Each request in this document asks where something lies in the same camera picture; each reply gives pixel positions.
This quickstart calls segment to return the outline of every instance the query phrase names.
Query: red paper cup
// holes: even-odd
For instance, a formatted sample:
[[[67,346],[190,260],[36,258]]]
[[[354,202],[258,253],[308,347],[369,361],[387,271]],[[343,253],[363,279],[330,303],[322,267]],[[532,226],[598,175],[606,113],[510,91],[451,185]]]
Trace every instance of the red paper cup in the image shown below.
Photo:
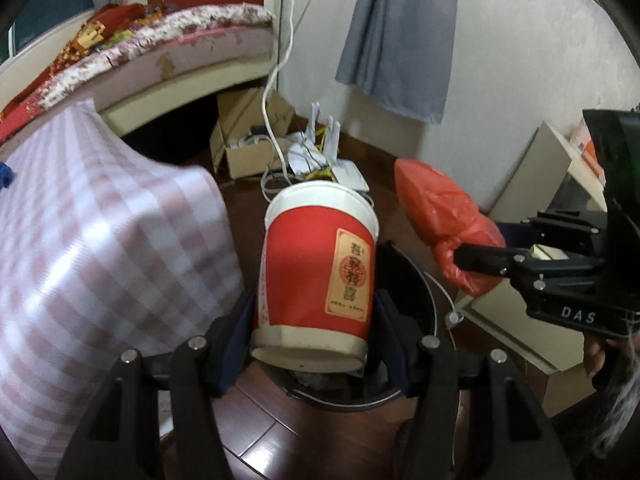
[[[364,364],[380,226],[358,193],[333,182],[280,192],[264,219],[252,356],[307,372]]]

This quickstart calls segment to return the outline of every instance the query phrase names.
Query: white cable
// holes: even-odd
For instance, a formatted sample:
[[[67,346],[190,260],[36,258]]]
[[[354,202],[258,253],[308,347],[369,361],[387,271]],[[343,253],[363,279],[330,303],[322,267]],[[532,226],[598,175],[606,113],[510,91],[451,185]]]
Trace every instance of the white cable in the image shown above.
[[[268,136],[268,135],[263,135],[263,134],[247,135],[244,139],[238,140],[238,142],[236,142],[235,144],[228,145],[228,148],[231,148],[232,150],[235,149],[235,148],[242,148],[244,146],[250,146],[251,144],[257,144],[261,140],[268,140],[269,142],[271,142],[271,137]],[[272,159],[273,159],[274,155],[275,155],[275,152],[272,150],[272,152],[271,152],[271,158]]]
[[[364,191],[359,191],[358,194],[361,197],[363,197],[363,199],[366,200],[371,207],[375,207],[376,206],[375,202],[373,202],[373,199],[370,197],[370,195],[368,193],[365,193]]]
[[[285,176],[284,172],[278,171],[276,173],[273,173],[272,171],[270,171],[269,168],[264,170],[264,173],[262,174],[262,177],[260,178],[260,188],[262,189],[262,196],[264,197],[264,199],[267,202],[271,202],[271,200],[273,200],[272,198],[268,197],[268,194],[277,195],[279,192],[282,191],[282,189],[269,189],[267,187],[267,183],[270,180],[275,180],[280,176]],[[292,174],[292,173],[289,173],[287,175],[287,177],[293,178],[293,179],[296,178],[296,176],[294,174]]]
[[[245,180],[247,182],[260,182],[259,176],[244,176],[242,178],[236,178],[235,180],[229,180],[228,182],[223,182],[222,184],[218,184],[219,189],[225,189],[227,187],[235,186],[241,180]]]
[[[294,0],[291,0],[291,8],[289,12],[289,30],[290,30],[289,46],[287,47],[287,51],[282,61],[278,63],[276,67],[273,69],[273,72],[271,72],[271,75],[269,76],[269,80],[267,81],[267,85],[264,87],[264,92],[262,94],[262,117],[264,118],[264,124],[267,127],[267,132],[271,139],[271,143],[273,144],[273,149],[278,153],[278,158],[280,159],[280,163],[282,164],[284,180],[286,180],[287,184],[289,184],[290,186],[291,186],[291,181],[289,179],[289,175],[287,174],[287,162],[284,159],[282,150],[278,145],[276,136],[273,134],[273,130],[271,129],[271,124],[269,123],[269,117],[267,115],[267,97],[270,94],[271,89],[273,89],[273,86],[275,85],[278,72],[280,72],[282,67],[284,67],[289,61],[289,56],[291,55],[291,51],[293,49],[293,4],[294,4]],[[262,194],[265,195],[265,198],[266,198],[264,188],[262,189]]]
[[[440,291],[444,294],[444,297],[447,298],[447,301],[449,301],[449,306],[451,307],[451,310],[453,312],[457,312],[456,305],[453,303],[451,296],[446,291],[446,289],[442,286],[442,284],[438,280],[436,280],[433,276],[431,276],[426,270],[424,271],[424,273],[426,274],[427,278],[429,278],[431,282],[434,283],[440,289]],[[453,348],[457,349],[456,341],[455,339],[453,339],[453,333],[451,332],[451,329],[447,328],[447,330],[449,331],[449,339],[451,339],[451,344],[453,345]]]

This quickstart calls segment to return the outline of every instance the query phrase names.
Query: bed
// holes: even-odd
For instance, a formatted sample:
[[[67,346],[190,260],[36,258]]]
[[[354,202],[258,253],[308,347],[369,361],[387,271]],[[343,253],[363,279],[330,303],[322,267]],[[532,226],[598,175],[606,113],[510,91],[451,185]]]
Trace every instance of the bed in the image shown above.
[[[124,136],[188,102],[267,76],[277,53],[280,1],[188,7],[66,69],[0,123],[0,160],[75,100],[91,98],[110,129]],[[162,27],[173,35],[167,38]]]

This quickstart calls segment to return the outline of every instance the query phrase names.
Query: checkered bag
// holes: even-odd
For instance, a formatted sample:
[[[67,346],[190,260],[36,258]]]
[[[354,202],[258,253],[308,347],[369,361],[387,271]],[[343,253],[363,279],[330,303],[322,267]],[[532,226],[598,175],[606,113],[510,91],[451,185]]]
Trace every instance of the checkered bag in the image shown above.
[[[92,101],[53,117],[7,164],[0,426],[44,480],[117,356],[203,333],[242,277],[212,177],[134,152]]]

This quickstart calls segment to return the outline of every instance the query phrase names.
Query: cup label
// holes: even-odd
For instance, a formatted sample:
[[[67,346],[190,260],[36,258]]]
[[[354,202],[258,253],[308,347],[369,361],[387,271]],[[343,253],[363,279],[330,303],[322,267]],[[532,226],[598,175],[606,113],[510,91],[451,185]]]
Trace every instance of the cup label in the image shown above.
[[[366,322],[369,316],[371,247],[355,234],[338,229],[334,266],[324,311]]]

